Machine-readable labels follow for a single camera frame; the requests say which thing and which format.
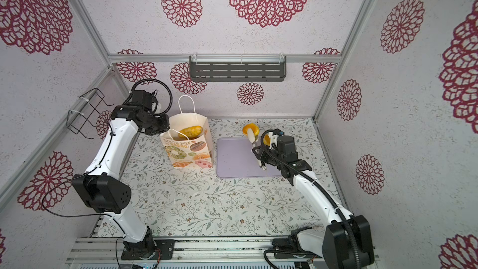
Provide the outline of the round orange fake bun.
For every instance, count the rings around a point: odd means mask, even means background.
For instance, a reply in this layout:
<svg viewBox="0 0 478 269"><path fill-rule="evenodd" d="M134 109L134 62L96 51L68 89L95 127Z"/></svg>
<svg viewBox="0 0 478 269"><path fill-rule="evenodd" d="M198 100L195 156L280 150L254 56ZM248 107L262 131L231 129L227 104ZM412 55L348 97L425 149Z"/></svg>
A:
<svg viewBox="0 0 478 269"><path fill-rule="evenodd" d="M249 130L252 131L254 137L257 137L260 134L259 127L254 123L249 123L249 124L245 125L242 129L242 132L243 132L244 135L248 136L249 135Z"/></svg>

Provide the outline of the orange oval fake bread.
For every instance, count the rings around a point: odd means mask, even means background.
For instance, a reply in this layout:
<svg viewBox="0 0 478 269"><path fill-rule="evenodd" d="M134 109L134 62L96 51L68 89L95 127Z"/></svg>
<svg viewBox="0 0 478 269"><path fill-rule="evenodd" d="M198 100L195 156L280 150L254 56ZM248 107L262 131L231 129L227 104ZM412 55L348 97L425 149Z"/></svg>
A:
<svg viewBox="0 0 478 269"><path fill-rule="evenodd" d="M270 139L269 134L266 134L266 135L264 136L263 142L264 142L264 144L265 144L266 146L270 146L271 139Z"/></svg>

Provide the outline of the orange fake croissant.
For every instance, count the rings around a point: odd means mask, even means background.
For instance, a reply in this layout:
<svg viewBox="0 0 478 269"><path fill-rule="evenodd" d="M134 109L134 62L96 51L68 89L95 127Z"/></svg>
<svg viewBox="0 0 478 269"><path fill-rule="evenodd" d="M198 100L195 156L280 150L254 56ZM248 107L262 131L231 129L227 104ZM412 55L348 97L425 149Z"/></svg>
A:
<svg viewBox="0 0 478 269"><path fill-rule="evenodd" d="M178 138L179 139L196 139L200 137L200 135L203 132L203 127L202 126L191 126L184 128L178 132Z"/></svg>

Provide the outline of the printed paper bakery bag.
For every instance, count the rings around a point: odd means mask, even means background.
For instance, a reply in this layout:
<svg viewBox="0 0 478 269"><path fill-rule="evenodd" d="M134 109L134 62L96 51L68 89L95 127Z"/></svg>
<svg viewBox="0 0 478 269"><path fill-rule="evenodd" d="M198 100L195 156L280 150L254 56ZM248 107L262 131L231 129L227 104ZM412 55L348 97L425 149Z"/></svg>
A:
<svg viewBox="0 0 478 269"><path fill-rule="evenodd" d="M213 167L214 144L209 120L196 112L195 105L189 113L180 113L170 117L169 130L160 134L166 154L176 169L210 169ZM202 126L203 132L196 139L179 139L178 132L191 126Z"/></svg>

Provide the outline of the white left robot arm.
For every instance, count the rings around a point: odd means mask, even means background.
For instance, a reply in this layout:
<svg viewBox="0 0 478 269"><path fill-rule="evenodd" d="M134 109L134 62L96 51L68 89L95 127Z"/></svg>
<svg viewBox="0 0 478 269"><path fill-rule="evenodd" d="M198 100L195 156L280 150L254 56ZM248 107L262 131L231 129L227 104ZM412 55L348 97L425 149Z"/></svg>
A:
<svg viewBox="0 0 478 269"><path fill-rule="evenodd" d="M168 116L157 115L157 106L154 93L131 91L127 101L112 111L107 136L92 163L72 179L83 203L109 217L123 232L125 259L147 260L156 252L152 231L130 206L132 190L120 181L120 175L138 134L155 135L169 129Z"/></svg>

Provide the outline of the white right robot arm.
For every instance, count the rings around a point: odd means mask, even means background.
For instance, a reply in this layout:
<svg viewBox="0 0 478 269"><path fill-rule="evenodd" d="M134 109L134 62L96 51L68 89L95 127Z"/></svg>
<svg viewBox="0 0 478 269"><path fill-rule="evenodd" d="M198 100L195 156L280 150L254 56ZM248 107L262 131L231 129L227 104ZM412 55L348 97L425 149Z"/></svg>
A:
<svg viewBox="0 0 478 269"><path fill-rule="evenodd" d="M251 151L259 167L275 166L326 224L323 233L304 227L293 230L287 239L273 240L273 248L263 253L271 268L275 268L275 264L269 259L270 254L276 259L319 258L330 269L364 269L374 264L368 220L363 215L354 215L320 184L312 167L299 157L292 136L279 129L261 132L253 123L243 127L243 134L252 144Z"/></svg>

